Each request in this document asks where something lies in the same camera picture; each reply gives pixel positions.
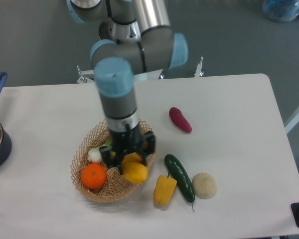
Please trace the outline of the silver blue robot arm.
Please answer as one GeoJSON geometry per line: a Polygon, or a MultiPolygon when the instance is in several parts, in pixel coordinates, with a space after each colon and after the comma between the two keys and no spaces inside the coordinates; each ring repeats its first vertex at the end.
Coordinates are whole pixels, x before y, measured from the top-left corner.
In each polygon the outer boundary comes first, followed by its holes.
{"type": "Polygon", "coordinates": [[[162,0],[69,0],[68,9],[80,22],[109,19],[126,29],[125,35],[108,28],[90,51],[90,64],[106,117],[112,145],[101,147],[109,168],[122,168],[124,157],[137,153],[142,163],[155,152],[155,135],[141,132],[134,76],[183,65],[188,45],[173,32],[162,0]]]}

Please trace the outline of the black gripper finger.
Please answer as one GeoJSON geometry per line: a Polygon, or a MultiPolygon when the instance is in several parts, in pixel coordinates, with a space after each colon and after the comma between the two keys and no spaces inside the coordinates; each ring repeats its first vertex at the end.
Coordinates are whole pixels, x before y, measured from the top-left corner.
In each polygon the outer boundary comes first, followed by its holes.
{"type": "Polygon", "coordinates": [[[101,146],[100,154],[108,168],[116,167],[119,173],[121,173],[121,155],[118,146],[101,146]]]}
{"type": "Polygon", "coordinates": [[[155,153],[156,136],[153,131],[147,131],[141,135],[140,141],[136,144],[136,153],[141,157],[141,163],[147,166],[148,157],[155,153]]]}

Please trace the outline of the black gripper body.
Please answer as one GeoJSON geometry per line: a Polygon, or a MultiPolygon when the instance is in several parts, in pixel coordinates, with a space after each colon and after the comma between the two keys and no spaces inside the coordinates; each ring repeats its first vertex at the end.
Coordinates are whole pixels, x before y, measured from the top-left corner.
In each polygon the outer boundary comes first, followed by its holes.
{"type": "Polygon", "coordinates": [[[123,153],[127,155],[134,152],[134,147],[141,146],[143,140],[140,123],[124,132],[109,129],[109,134],[112,139],[112,151],[115,152],[115,157],[109,162],[110,167],[119,167],[124,158],[123,153]]]}

